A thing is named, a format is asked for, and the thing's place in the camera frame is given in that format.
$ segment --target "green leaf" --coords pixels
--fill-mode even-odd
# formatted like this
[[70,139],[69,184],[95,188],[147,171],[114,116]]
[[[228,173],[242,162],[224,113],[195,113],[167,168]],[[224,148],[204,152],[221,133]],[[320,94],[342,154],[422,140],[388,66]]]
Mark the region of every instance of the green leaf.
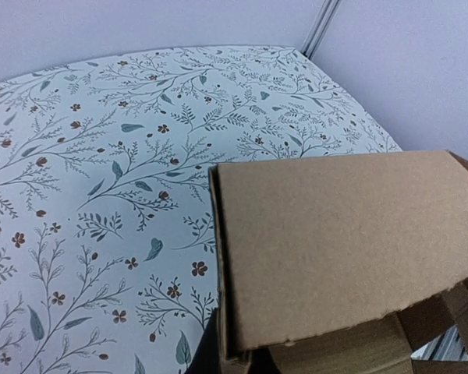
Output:
[[158,257],[159,252],[163,249],[163,242],[157,238],[151,240],[151,250],[144,261],[149,261]]
[[79,318],[79,319],[74,319],[73,321],[66,322],[66,324],[64,325],[64,330],[69,330],[69,329],[73,328],[74,326],[78,326],[81,323],[89,320],[90,318],[92,318],[92,317],[83,317],[83,318]]
[[288,134],[288,136],[291,138],[293,142],[296,143],[297,146],[302,146],[302,142],[300,142],[296,137],[291,136],[290,134]]
[[135,373],[134,374],[146,374],[146,369],[140,359],[135,355]]
[[34,150],[36,150],[39,146],[32,146],[31,148],[28,148],[24,152],[21,153],[21,157],[28,157],[30,154],[33,153]]
[[187,341],[184,332],[180,331],[181,336],[177,348],[175,350],[175,359],[180,365],[189,364],[191,362],[189,342]]
[[117,181],[123,176],[123,170],[116,161],[112,162],[112,172],[116,176]]
[[10,125],[10,122],[12,122],[12,121],[14,120],[14,118],[16,117],[16,114],[17,114],[17,113],[14,113],[12,117],[8,117],[8,118],[3,122],[3,125],[4,125],[4,126]]
[[45,80],[40,86],[40,92],[46,89],[49,84],[50,84],[50,80]]
[[321,102],[318,99],[316,99],[315,97],[311,97],[311,99],[315,104],[319,105],[321,108],[324,109],[324,105],[321,104]]
[[97,183],[91,190],[90,192],[87,194],[87,196],[92,196],[93,194],[95,194],[99,188],[102,186],[102,184],[104,183],[104,179],[102,179],[99,183]]
[[122,131],[123,132],[132,132],[132,131],[135,131],[137,129],[142,129],[143,126],[142,125],[137,125],[137,124],[133,124],[133,123],[123,123],[122,124]]
[[28,308],[30,310],[30,327],[33,339],[35,339],[35,341],[42,340],[45,336],[44,327],[41,325],[38,314],[29,305]]
[[182,175],[184,173],[179,173],[179,172],[176,172],[176,171],[169,171],[168,173],[166,173],[166,176],[167,177],[178,177],[179,175]]
[[149,185],[146,182],[142,182],[142,181],[135,182],[135,186],[138,189],[143,189],[144,191],[148,191],[148,192],[152,192],[153,190],[151,187],[149,187]]
[[163,100],[163,101],[166,101],[167,103],[173,105],[172,101],[170,100],[170,98],[168,96],[166,96],[165,94],[161,94],[160,98]]

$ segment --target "white wall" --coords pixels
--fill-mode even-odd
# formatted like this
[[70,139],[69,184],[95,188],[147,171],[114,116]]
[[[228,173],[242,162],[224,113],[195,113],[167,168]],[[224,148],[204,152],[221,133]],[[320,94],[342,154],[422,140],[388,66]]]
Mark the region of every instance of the white wall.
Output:
[[343,0],[314,61],[403,148],[468,157],[468,0]]
[[0,0],[0,80],[160,47],[300,48],[324,0]]

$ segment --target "floral pattern fabric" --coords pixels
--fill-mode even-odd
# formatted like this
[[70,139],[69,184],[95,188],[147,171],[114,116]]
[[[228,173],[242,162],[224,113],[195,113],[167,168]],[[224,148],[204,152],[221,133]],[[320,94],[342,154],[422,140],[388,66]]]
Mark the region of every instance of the floral pattern fabric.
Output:
[[218,303],[208,168],[397,150],[293,48],[0,83],[0,373],[184,373]]

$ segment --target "open cardboard box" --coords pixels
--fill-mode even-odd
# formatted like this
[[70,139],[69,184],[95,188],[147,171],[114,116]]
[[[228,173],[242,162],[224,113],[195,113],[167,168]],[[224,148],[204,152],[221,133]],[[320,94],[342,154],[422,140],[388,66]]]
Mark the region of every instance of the open cardboard box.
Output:
[[468,373],[411,354],[456,323],[468,351],[468,161],[445,151],[210,171],[222,373]]

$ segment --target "brown flower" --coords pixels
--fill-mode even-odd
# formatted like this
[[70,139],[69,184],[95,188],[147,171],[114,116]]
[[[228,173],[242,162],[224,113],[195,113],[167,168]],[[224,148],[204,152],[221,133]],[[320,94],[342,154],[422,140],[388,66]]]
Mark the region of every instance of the brown flower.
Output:
[[57,291],[52,294],[52,304],[57,304],[61,306],[64,304],[64,300],[66,299],[66,295],[59,294]]
[[58,233],[59,230],[61,229],[61,225],[60,224],[57,224],[57,222],[54,222],[52,224],[52,227],[50,228],[50,231],[53,231],[54,233]]
[[204,273],[206,273],[206,270],[208,270],[208,266],[204,265],[203,261],[200,261],[199,263],[193,263],[193,276],[194,277],[198,274],[201,276],[204,276]]
[[38,160],[37,160],[37,166],[39,168],[42,168],[45,164],[47,163],[47,159],[45,157],[40,157]]
[[4,364],[5,366],[9,366],[9,363],[12,361],[12,359],[7,355],[6,352],[2,352],[2,356],[0,357],[0,362]]
[[114,323],[124,323],[126,322],[126,310],[122,310],[121,313],[118,312],[116,309],[112,311],[112,315],[115,316],[115,318],[112,319],[112,322]]
[[21,248],[21,245],[24,244],[26,240],[24,240],[24,234],[16,232],[14,237],[12,238],[12,243],[15,243],[16,248]]
[[161,126],[158,126],[158,131],[159,131],[161,134],[164,134],[164,133],[170,131],[170,129],[168,128],[167,125],[161,125]]
[[125,264],[128,265],[128,270],[132,270],[139,266],[135,257],[132,257],[132,259],[126,259]]
[[166,191],[161,191],[161,192],[158,194],[158,197],[159,197],[161,200],[168,200],[168,198],[170,197],[170,195],[169,195],[168,192],[166,192]]
[[166,292],[170,298],[179,298],[181,293],[179,292],[179,286],[173,284],[172,287],[168,287],[168,291]]

